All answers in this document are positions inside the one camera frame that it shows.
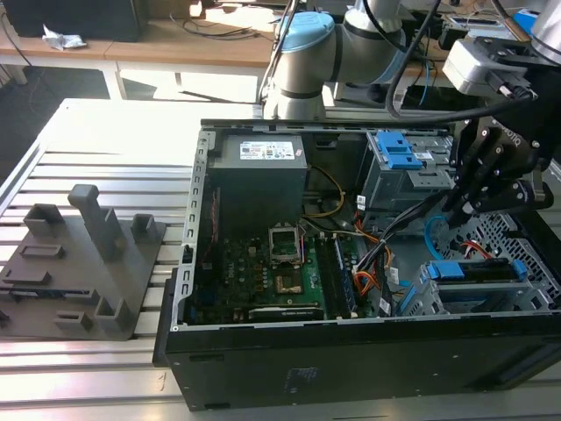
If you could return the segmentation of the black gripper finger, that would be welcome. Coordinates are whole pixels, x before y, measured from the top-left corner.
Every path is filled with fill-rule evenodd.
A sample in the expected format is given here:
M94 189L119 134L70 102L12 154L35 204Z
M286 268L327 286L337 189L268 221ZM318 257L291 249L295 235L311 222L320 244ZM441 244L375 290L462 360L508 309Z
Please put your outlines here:
M480 210L479 197L505 153L499 131L491 125L464 125L458 131L451 149L454 187L443 205L450 228L464 225Z
M462 211L467 215L489 212L541 210L553 205L554 196L540 174L516 180L497 180L466 199Z

